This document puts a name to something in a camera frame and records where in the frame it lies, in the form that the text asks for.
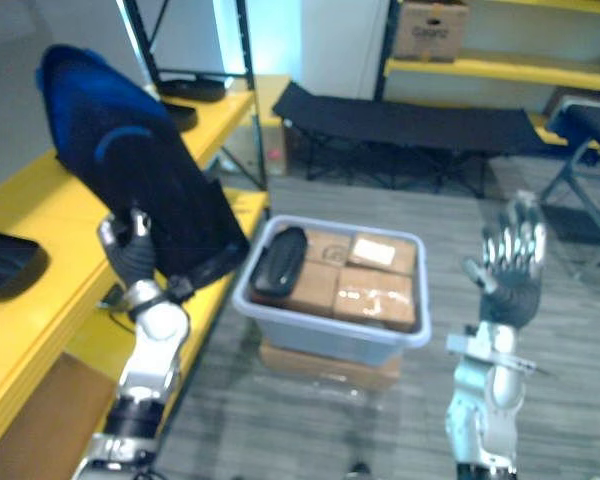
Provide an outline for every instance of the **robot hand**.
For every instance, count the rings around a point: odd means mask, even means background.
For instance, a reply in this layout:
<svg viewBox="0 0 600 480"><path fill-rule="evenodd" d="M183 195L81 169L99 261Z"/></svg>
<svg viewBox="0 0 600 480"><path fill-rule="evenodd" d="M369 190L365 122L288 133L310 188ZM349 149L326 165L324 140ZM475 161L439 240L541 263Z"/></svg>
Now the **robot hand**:
<svg viewBox="0 0 600 480"><path fill-rule="evenodd" d="M124 245L118 234L126 226L113 214L105 218L98 227L98 238L107 259L127 288L140 280L152 280L156 263L149 217L137 208L131 209L130 217L130 239Z"/></svg>
<svg viewBox="0 0 600 480"><path fill-rule="evenodd" d="M546 227L531 195L518 194L500 215L500 229L483 231L482 266L465 258L463 269L483 292L480 319L516 329L529 323L540 303Z"/></svg>

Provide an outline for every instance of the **black bag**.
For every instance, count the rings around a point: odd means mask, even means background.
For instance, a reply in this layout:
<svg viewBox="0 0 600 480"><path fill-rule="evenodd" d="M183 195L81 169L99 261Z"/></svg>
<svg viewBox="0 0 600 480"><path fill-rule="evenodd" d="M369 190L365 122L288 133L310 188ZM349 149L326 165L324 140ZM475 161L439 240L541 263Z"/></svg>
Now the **black bag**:
<svg viewBox="0 0 600 480"><path fill-rule="evenodd" d="M235 269L249 243L165 107L97 54L50 47L38 83L60 162L118 218L151 218L158 270L180 299Z"/></svg>

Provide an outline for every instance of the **white label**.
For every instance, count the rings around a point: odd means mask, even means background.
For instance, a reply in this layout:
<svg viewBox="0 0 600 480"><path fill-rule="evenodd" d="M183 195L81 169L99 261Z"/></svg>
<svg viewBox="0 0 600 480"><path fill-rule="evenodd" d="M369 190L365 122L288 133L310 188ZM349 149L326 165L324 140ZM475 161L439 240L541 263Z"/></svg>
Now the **white label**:
<svg viewBox="0 0 600 480"><path fill-rule="evenodd" d="M356 242L355 247L353 247L353 254L357 257L364 258L365 260L381 263L388 267L391 265L391 262L393 262L396 249L389 245L383 245L382 243L361 238Z"/></svg>

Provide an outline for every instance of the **cardboard box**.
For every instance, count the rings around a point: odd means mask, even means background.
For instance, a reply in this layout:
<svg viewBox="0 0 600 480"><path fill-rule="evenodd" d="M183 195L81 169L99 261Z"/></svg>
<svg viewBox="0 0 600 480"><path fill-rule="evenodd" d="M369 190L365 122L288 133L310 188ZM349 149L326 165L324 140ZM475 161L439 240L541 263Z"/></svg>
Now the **cardboard box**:
<svg viewBox="0 0 600 480"><path fill-rule="evenodd" d="M115 389L62 354L0 439L0 480L71 478Z"/></svg>
<svg viewBox="0 0 600 480"><path fill-rule="evenodd" d="M411 278L345 267L340 270L334 317L409 332L416 321Z"/></svg>
<svg viewBox="0 0 600 480"><path fill-rule="evenodd" d="M393 56L409 60L453 61L462 46L469 7L458 0L404 2Z"/></svg>
<svg viewBox="0 0 600 480"><path fill-rule="evenodd" d="M272 370L318 377L347 383L368 390L385 390L400 378L402 357L397 355L385 365L370 367L272 346L266 339L260 344L262 363Z"/></svg>
<svg viewBox="0 0 600 480"><path fill-rule="evenodd" d="M351 237L318 230L305 230L305 234L308 242L305 255L307 260L344 267L351 247Z"/></svg>
<svg viewBox="0 0 600 480"><path fill-rule="evenodd" d="M416 246L406 240L358 233L353 239L347 260L357 267L411 276L416 265L416 255Z"/></svg>
<svg viewBox="0 0 600 480"><path fill-rule="evenodd" d="M291 295L285 298L271 298L251 292L251 300L296 312L332 317L337 286L336 267L305 261Z"/></svg>

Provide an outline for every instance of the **plastic storage bin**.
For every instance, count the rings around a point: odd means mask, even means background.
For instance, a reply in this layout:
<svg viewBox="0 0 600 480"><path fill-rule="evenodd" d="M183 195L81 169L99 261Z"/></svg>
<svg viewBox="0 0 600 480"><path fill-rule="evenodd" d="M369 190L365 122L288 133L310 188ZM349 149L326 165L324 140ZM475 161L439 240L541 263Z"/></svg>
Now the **plastic storage bin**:
<svg viewBox="0 0 600 480"><path fill-rule="evenodd" d="M319 317L282 308L256 304L249 299L249 278L262 249L273 236L289 226L353 236L358 232L386 235L408 240L417 246L417 271L413 276L416 300L416 324L410 333L395 332L332 318ZM279 215L267 222L252 249L232 296L233 305L242 314L256 320L265 337L276 347L335 357L367 365L383 365L404 349L420 348L431 338L429 291L425 247L417 236L344 223Z"/></svg>

